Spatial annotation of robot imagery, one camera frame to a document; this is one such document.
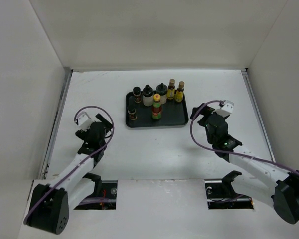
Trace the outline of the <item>yellow label bottle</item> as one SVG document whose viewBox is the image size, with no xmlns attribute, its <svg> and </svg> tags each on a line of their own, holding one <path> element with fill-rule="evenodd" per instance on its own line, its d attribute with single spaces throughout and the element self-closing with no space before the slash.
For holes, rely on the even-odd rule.
<svg viewBox="0 0 299 239">
<path fill-rule="evenodd" d="M 169 101 L 174 99 L 175 95 L 175 79 L 170 79 L 168 89 L 167 89 L 167 99 Z"/>
<path fill-rule="evenodd" d="M 183 81 L 180 81 L 179 82 L 179 85 L 178 85 L 178 88 L 177 88 L 177 91 L 175 93 L 175 101 L 180 103 L 182 102 L 183 100 L 183 96 L 184 96 L 184 85 L 185 83 Z"/>
</svg>

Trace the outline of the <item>small spice jar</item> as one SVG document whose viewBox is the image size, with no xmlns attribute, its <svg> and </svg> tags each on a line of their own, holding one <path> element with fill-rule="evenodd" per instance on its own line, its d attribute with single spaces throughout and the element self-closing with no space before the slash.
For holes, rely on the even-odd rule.
<svg viewBox="0 0 299 239">
<path fill-rule="evenodd" d="M 132 97 L 129 97 L 128 99 L 127 112 L 128 112 L 129 120 L 135 121 L 137 119 L 136 103 L 134 101 L 134 98 Z"/>
<path fill-rule="evenodd" d="M 133 88 L 133 95 L 134 95 L 134 102 L 135 103 L 138 104 L 142 101 L 140 87 L 134 87 Z"/>
</svg>

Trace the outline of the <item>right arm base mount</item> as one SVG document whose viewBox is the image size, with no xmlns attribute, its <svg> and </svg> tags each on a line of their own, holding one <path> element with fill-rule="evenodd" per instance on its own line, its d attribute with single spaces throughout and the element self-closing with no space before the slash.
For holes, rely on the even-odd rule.
<svg viewBox="0 0 299 239">
<path fill-rule="evenodd" d="M 241 172 L 232 171 L 221 179 L 205 180 L 207 206 L 210 210 L 254 209 L 253 200 L 234 191 L 231 183 Z"/>
</svg>

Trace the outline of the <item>white powder shaker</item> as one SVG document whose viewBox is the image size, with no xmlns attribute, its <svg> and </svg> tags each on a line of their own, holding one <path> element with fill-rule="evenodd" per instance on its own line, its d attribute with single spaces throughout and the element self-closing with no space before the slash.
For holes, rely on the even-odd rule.
<svg viewBox="0 0 299 239">
<path fill-rule="evenodd" d="M 153 103 L 153 88 L 150 85 L 145 85 L 142 91 L 143 104 L 149 107 Z"/>
<path fill-rule="evenodd" d="M 168 87 L 164 83 L 160 83 L 156 87 L 156 93 L 160 95 L 160 102 L 162 105 L 167 101 L 167 91 Z"/>
</svg>

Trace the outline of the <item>red chili sauce bottle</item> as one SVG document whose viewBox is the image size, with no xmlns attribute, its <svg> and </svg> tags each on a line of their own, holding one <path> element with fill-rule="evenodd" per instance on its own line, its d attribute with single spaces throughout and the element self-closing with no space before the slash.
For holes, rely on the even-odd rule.
<svg viewBox="0 0 299 239">
<path fill-rule="evenodd" d="M 154 94 L 152 103 L 152 118 L 154 120 L 161 119 L 162 106 L 161 106 L 161 95 Z"/>
</svg>

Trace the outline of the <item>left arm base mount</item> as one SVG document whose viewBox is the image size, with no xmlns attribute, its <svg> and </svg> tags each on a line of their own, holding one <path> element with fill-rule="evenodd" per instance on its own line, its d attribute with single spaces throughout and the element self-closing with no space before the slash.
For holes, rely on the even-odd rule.
<svg viewBox="0 0 299 239">
<path fill-rule="evenodd" d="M 118 181 L 104 181 L 101 176 L 93 173 L 87 173 L 84 178 L 94 182 L 94 191 L 75 210 L 115 210 Z"/>
</svg>

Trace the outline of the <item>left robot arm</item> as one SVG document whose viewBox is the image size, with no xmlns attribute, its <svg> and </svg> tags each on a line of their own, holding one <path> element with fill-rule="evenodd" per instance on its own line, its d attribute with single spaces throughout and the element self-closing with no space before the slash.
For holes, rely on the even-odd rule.
<svg viewBox="0 0 299 239">
<path fill-rule="evenodd" d="M 52 181 L 38 184 L 32 191 L 29 211 L 23 223 L 55 235 L 61 234 L 70 211 L 85 198 L 102 193 L 101 177 L 91 171 L 97 166 L 114 134 L 112 118 L 101 114 L 92 121 L 86 112 L 75 116 L 79 130 L 75 135 L 83 144 L 73 161 Z"/>
</svg>

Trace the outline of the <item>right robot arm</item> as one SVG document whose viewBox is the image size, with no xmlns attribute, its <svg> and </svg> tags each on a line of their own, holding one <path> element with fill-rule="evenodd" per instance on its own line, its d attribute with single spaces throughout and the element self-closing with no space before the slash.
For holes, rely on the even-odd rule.
<svg viewBox="0 0 299 239">
<path fill-rule="evenodd" d="M 192 109 L 190 119 L 203 117 L 198 124 L 205 128 L 207 142 L 219 158 L 251 174 L 246 180 L 239 171 L 232 171 L 222 178 L 221 191 L 227 197 L 235 194 L 250 196 L 273 208 L 289 224 L 299 221 L 299 171 L 284 165 L 260 159 L 239 140 L 228 133 L 226 119 L 233 112 L 231 101 L 217 100 L 219 108 L 203 103 Z"/>
</svg>

